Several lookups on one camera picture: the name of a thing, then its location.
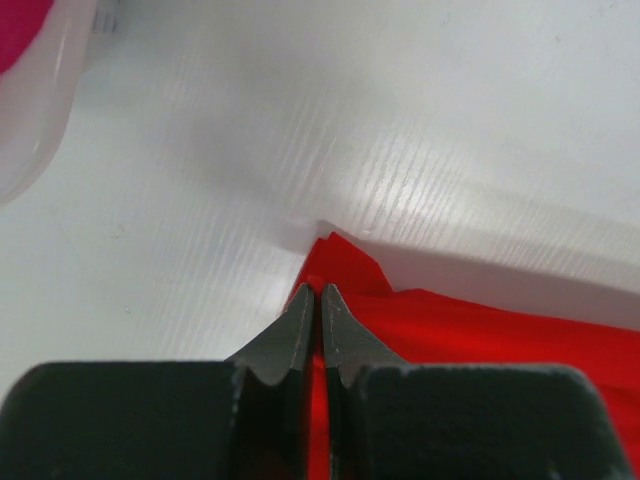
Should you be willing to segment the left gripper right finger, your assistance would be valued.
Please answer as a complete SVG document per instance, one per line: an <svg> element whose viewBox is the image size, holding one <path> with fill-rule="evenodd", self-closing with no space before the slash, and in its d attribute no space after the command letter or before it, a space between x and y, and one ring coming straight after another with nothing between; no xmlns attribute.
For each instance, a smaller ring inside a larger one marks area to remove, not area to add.
<svg viewBox="0 0 640 480"><path fill-rule="evenodd" d="M321 299L333 479L630 479L595 385L561 364L411 363Z"/></svg>

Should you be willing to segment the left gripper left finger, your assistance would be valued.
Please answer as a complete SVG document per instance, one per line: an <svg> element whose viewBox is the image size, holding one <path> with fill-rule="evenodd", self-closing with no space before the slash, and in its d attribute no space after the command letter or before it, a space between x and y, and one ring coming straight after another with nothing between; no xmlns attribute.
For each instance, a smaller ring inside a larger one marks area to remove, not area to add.
<svg viewBox="0 0 640 480"><path fill-rule="evenodd" d="M5 479L303 479L314 293L223 361L49 362L1 407Z"/></svg>

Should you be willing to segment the red t-shirt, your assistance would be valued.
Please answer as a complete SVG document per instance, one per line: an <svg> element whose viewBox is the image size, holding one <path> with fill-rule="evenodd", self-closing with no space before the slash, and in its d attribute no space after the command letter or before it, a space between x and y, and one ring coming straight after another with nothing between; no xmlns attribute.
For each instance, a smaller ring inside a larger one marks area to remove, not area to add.
<svg viewBox="0 0 640 480"><path fill-rule="evenodd" d="M415 363L554 362L583 371L603 394L625 452L639 466L639 334L576 320L517 313L418 288L400 288L417 261L379 262L336 232L315 241L296 279L332 283L354 316Z"/></svg>

